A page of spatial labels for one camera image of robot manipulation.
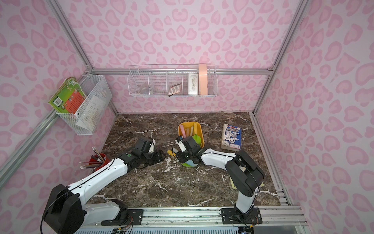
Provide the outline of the light blue shovel white handle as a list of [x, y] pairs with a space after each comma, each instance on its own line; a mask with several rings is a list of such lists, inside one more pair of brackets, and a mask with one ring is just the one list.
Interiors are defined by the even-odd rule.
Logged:
[[196, 167], [198, 164], [194, 163], [192, 160], [188, 160], [182, 163], [182, 165], [185, 167]]

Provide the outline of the purple shovel pink handle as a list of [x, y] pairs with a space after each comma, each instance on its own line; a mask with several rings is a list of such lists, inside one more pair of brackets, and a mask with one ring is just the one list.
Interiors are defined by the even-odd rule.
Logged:
[[184, 127], [183, 124], [180, 124], [180, 126], [179, 126], [179, 130], [180, 130], [181, 136], [182, 136], [183, 138], [187, 138], [187, 137], [188, 137], [188, 135], [187, 135], [187, 133], [186, 133], [186, 130], [185, 130], [185, 127]]

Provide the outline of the large green shovel yellow handle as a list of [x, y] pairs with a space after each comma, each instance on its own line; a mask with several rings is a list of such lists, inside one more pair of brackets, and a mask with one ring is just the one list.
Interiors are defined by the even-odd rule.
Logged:
[[191, 136], [199, 146], [203, 145], [201, 137], [201, 126], [198, 122], [194, 122], [193, 126], [191, 127]]

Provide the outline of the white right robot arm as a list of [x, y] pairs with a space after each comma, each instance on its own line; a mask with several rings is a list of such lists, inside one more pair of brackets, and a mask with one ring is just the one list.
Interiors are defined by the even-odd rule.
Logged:
[[265, 173], [246, 151], [225, 153], [211, 148], [202, 148], [190, 136], [186, 138], [179, 136], [175, 142], [180, 148], [180, 151], [176, 153], [180, 163], [191, 161], [197, 165], [226, 170], [233, 185], [239, 191], [235, 210], [243, 216], [249, 215], [254, 208], [254, 201], [260, 191]]

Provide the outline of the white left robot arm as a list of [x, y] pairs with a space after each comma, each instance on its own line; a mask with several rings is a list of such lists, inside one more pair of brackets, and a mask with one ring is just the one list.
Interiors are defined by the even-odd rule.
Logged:
[[155, 148], [153, 139], [140, 138], [134, 147], [120, 153], [87, 177], [68, 186], [59, 184], [53, 188], [41, 222], [58, 234], [74, 234], [89, 224], [116, 226], [114, 234], [130, 233], [133, 226], [141, 224], [142, 209], [131, 210], [118, 199], [93, 205], [87, 202], [119, 177], [134, 169], [161, 163], [165, 158], [165, 153]]

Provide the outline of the yellow plastic storage box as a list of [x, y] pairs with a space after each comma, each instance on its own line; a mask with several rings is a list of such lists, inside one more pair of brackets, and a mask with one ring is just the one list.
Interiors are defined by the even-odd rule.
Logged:
[[178, 126], [178, 135], [182, 137], [191, 136], [203, 148], [205, 145], [203, 131], [200, 123], [196, 121], [184, 122]]

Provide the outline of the white box on shelf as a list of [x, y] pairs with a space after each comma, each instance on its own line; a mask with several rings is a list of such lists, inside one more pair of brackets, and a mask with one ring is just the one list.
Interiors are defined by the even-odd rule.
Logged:
[[199, 94], [199, 75], [196, 73], [188, 74], [188, 94], [198, 95]]

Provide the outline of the pink box on shelf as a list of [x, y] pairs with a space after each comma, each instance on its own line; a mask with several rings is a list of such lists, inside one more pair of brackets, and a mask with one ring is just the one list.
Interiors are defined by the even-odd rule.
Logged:
[[199, 94], [202, 96], [208, 95], [208, 78], [207, 78], [207, 64], [199, 64]]

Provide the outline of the blue Macmillan paperback book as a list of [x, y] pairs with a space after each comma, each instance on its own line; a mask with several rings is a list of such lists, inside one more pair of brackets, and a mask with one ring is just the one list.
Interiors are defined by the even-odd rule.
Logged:
[[221, 148], [225, 150], [240, 151], [242, 149], [242, 129], [237, 126], [224, 124]]

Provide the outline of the red pencil cup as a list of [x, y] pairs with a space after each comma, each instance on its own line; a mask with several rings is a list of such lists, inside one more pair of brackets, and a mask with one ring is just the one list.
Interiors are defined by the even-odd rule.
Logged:
[[93, 172], [98, 171], [103, 166], [109, 163], [109, 159], [105, 154], [99, 153], [95, 147], [92, 147], [94, 154], [91, 156], [89, 161], [81, 161], [80, 169], [93, 169]]

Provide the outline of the small calculator on shelf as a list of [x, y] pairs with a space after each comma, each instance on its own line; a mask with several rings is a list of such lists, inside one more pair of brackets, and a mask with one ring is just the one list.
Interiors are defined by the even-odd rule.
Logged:
[[181, 83], [173, 85], [169, 88], [167, 95], [172, 96], [172, 95], [179, 94], [182, 91], [182, 88], [183, 88], [183, 85]]

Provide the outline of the yellow-green booklet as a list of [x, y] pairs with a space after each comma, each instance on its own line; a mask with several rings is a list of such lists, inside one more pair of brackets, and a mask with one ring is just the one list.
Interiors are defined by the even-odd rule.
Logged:
[[[236, 190], [237, 187], [234, 185], [234, 182], [233, 182], [233, 180], [232, 180], [231, 177], [230, 177], [230, 183], [231, 183], [232, 189]], [[262, 182], [261, 185], [260, 185], [260, 188], [262, 188], [262, 187], [264, 187], [264, 186], [265, 186], [265, 185], [264, 185], [264, 183]]]

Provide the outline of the green red book in basket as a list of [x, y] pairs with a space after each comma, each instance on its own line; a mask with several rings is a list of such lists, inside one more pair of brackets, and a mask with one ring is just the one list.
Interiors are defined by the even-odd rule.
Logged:
[[70, 77], [51, 97], [49, 104], [58, 113], [75, 114], [85, 99], [86, 95], [77, 79]]

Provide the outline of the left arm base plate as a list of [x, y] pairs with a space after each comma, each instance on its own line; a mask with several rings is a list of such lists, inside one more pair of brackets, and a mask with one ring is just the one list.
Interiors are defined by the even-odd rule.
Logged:
[[121, 208], [118, 215], [113, 219], [103, 220], [102, 226], [128, 226], [141, 225], [143, 219], [143, 209]]

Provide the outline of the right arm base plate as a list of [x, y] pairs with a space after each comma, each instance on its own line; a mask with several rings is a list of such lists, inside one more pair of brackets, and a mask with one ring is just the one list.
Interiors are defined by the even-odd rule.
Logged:
[[219, 215], [223, 224], [246, 224], [255, 226], [263, 223], [260, 209], [253, 207], [250, 211], [243, 214], [236, 208], [221, 208]]

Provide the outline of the white mesh wall basket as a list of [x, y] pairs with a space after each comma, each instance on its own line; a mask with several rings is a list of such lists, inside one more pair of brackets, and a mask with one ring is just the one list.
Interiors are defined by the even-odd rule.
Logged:
[[86, 99], [75, 114], [57, 113], [79, 136], [94, 133], [104, 115], [112, 94], [102, 75], [87, 75], [81, 83]]

